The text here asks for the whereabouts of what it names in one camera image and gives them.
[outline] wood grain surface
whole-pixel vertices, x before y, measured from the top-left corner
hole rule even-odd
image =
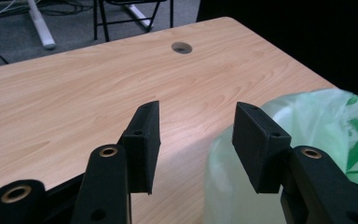
[[[236,103],[322,88],[334,86],[230,18],[0,66],[0,187],[32,178],[50,189],[83,173],[94,148],[159,100],[153,194],[132,195],[133,223],[201,223],[208,149]]]

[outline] chair leg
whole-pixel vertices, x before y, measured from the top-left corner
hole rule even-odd
[[[173,28],[173,0],[170,2],[170,27]]]
[[[92,17],[93,17],[93,23],[94,23],[94,40],[98,39],[98,31],[97,31],[97,23],[98,23],[98,2],[97,0],[93,0],[93,9],[92,9]]]
[[[103,20],[103,33],[104,33],[104,36],[105,36],[105,41],[106,42],[109,42],[110,41],[110,38],[109,38],[109,32],[107,30],[107,21],[106,21],[106,14],[105,14],[105,11],[104,11],[104,5],[103,5],[103,0],[98,0],[99,2],[99,5],[100,5],[100,10],[101,10],[101,18]]]
[[[147,26],[147,29],[146,29],[147,32],[150,32],[150,30],[152,29],[153,21],[156,18],[158,7],[159,7],[159,2],[156,3],[155,10],[153,11],[153,16],[151,17],[149,26]]]

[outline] chair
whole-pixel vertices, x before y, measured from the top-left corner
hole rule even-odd
[[[98,26],[103,27],[105,41],[109,42],[110,38],[109,38],[109,32],[107,30],[107,25],[129,22],[129,21],[143,21],[146,31],[149,32],[152,29],[153,21],[156,17],[159,4],[161,2],[165,2],[165,1],[167,1],[167,0],[93,0],[94,40],[96,40],[98,38],[98,36],[97,36]],[[114,5],[114,6],[125,7],[129,11],[132,11],[132,13],[135,13],[135,16],[134,16],[135,19],[124,20],[124,21],[107,21],[103,2],[106,2],[106,3]],[[139,17],[138,15],[136,15],[136,12],[134,12],[134,10],[136,10],[139,13],[139,10],[136,8],[135,5],[145,4],[145,3],[156,3],[153,14],[150,17],[145,17],[143,15],[141,15],[141,17]],[[98,22],[97,7],[100,8],[102,22]],[[171,14],[170,15],[170,27],[173,28],[173,0],[171,0],[170,14]]]

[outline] gray carpet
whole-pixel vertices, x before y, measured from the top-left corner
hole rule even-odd
[[[91,0],[80,0],[79,2],[84,6],[92,6]],[[200,0],[175,1],[174,26],[176,27],[196,22],[199,5]],[[140,8],[145,15],[148,15],[154,8],[154,4],[138,5],[138,8]],[[48,9],[60,11],[70,11],[72,9],[67,5],[40,8],[45,22],[56,42],[56,48],[53,50],[43,48],[28,13],[0,18],[0,55],[2,55],[9,63],[21,62],[104,42],[102,27],[98,29],[99,39],[93,39],[92,9],[80,12],[76,15],[65,16],[51,16],[43,12]],[[129,18],[129,15],[121,7],[106,5],[105,9],[109,15],[115,15],[114,17],[111,17],[113,20]],[[170,28],[169,16],[170,1],[167,1],[160,5],[151,32]],[[143,29],[137,22],[127,22],[109,26],[111,40],[142,35],[144,33],[145,29]]]

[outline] screw hole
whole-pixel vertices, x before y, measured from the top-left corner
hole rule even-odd
[[[94,212],[91,213],[90,216],[92,221],[101,221],[105,217],[106,217],[106,213],[102,208],[95,210]]]
[[[301,152],[310,157],[310,158],[313,158],[313,159],[320,159],[322,157],[322,154],[319,153],[317,150],[315,149],[311,149],[311,148],[303,148],[301,149]]]
[[[20,185],[13,189],[10,189],[5,192],[2,196],[1,201],[2,203],[15,203],[19,200],[25,198],[30,192],[31,187],[28,185]]]
[[[111,156],[116,155],[116,153],[117,153],[117,148],[106,147],[106,148],[103,148],[100,151],[100,156],[102,156],[102,157],[111,157]]]
[[[348,211],[348,212],[347,212],[347,217],[348,217],[351,221],[353,221],[353,222],[355,222],[355,223],[358,223],[358,214],[357,214],[357,213]]]

